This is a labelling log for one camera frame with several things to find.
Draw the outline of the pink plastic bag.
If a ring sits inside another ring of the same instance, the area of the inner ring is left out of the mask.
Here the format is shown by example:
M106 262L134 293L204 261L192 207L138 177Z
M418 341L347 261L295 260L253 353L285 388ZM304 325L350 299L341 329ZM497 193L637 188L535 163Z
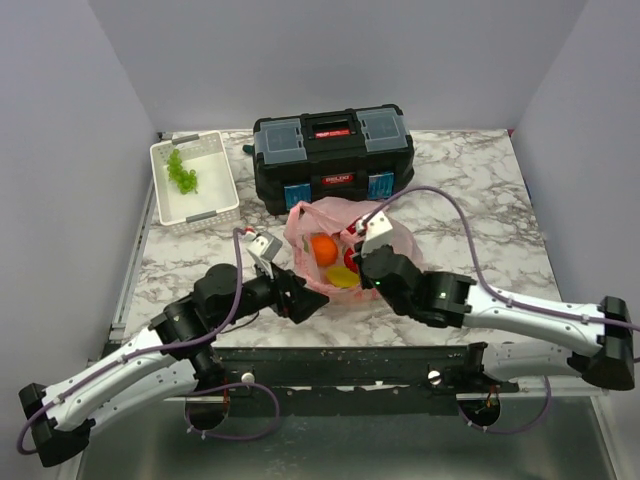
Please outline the pink plastic bag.
M353 221L367 216L379 204L372 201L351 201L337 197L325 197L313 203L299 202L289 212L284 237L289 242L294 260L294 271L306 281L306 286L329 297L336 304L357 304L378 300L375 289L357 286L341 289L331 285L326 278L326 269L315 261L311 238L326 234L338 247L336 265L344 265L343 256L347 248L353 248L360 238L343 238L341 232Z

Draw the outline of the red fake apple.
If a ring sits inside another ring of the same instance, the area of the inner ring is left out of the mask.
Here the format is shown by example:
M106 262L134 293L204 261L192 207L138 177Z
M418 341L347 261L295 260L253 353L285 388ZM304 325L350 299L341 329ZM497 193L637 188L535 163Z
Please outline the red fake apple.
M347 248L344 252L343 262L346 268L353 273L358 273L358 266L354 260L355 251L353 248Z

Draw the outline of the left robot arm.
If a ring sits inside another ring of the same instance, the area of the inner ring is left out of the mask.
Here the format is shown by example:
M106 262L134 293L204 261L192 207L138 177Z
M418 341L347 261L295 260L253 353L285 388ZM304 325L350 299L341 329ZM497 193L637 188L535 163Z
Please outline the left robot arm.
M32 437L30 452L43 467L60 465L88 446L107 415L122 412L120 401L142 405L144 378L151 380L146 394L170 386L156 375L162 369L181 367L175 384L181 393L214 393L224 374L211 344L228 324L267 308L299 324L328 301L291 270L273 267L243 282L235 266L215 265L190 294L102 360L56 384L23 387L19 399L27 421L20 434Z

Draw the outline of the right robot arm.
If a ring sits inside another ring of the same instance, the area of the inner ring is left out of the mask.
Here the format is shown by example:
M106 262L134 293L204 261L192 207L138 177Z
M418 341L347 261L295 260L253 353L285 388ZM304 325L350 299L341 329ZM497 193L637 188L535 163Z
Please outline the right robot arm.
M359 242L353 256L364 288L375 289L398 316L432 328L501 330L527 337L514 346L488 347L464 362L460 379L480 392L495 380L568 375L607 390L635 387L633 325L624 300L566 304L489 292L473 278L420 270L389 245Z

